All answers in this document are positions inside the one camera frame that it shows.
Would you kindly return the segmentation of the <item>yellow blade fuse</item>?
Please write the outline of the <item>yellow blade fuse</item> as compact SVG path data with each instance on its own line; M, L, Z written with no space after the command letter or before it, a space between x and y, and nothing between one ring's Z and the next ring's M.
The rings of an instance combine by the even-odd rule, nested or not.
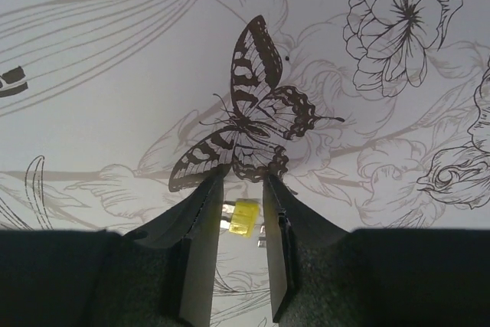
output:
M220 228L250 238L259 214L260 204L257 201L225 201L221 210Z

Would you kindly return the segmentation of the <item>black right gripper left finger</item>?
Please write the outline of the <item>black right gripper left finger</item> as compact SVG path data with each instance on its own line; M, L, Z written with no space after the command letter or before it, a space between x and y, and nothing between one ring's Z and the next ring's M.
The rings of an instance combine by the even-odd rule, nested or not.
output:
M217 262L223 175L210 175L183 201L124 237L165 261L157 274L158 313L209 325Z

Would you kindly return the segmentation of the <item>blue blade fuse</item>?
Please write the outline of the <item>blue blade fuse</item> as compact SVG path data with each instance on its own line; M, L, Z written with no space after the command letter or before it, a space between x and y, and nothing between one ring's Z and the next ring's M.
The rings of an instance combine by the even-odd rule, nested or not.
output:
M265 224L260 226L259 237L257 241L257 246L259 248L266 248L266 227Z

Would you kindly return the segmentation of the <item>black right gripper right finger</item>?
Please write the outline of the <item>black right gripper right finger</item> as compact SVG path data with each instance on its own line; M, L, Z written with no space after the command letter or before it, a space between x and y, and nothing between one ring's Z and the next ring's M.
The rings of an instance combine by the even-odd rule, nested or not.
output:
M307 279L309 250L328 247L348 232L301 202L275 175L263 180L263 215L273 321L281 323Z

